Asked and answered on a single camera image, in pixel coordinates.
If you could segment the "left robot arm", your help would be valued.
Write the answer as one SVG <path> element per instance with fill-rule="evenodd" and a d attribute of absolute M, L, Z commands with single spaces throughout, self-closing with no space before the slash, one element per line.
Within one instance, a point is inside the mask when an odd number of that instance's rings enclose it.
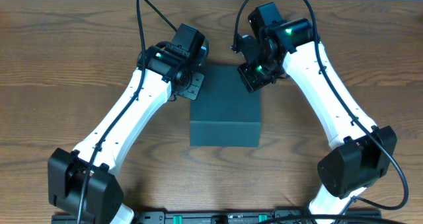
<path fill-rule="evenodd" d="M 208 41 L 181 24 L 173 39 L 142 48 L 132 78 L 101 123 L 72 151 L 56 149 L 48 160 L 48 201 L 77 223 L 136 223 L 124 205 L 119 176 L 137 137 L 171 96 L 195 100 L 204 80 L 197 72 Z"/>

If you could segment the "dark green box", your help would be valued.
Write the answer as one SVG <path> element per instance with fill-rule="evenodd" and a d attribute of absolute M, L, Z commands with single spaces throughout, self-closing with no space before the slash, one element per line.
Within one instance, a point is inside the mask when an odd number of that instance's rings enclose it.
<path fill-rule="evenodd" d="M 260 93 L 249 93 L 236 66 L 209 65 L 196 100 L 190 103 L 193 147 L 258 147 Z"/>

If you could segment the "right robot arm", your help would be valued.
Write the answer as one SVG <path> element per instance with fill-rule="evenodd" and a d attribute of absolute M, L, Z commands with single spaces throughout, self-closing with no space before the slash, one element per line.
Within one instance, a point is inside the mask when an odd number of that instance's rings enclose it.
<path fill-rule="evenodd" d="M 283 74 L 301 89 L 328 139 L 330 153 L 317 165 L 322 186 L 308 205 L 312 214 L 342 214 L 386 175 L 397 137 L 390 126 L 379 128 L 352 98 L 334 71 L 323 44 L 313 41 L 305 18 L 286 21 L 274 3 L 256 7 L 248 16 L 254 34 L 237 37 L 236 52 L 246 62 L 238 72 L 253 93 Z"/>

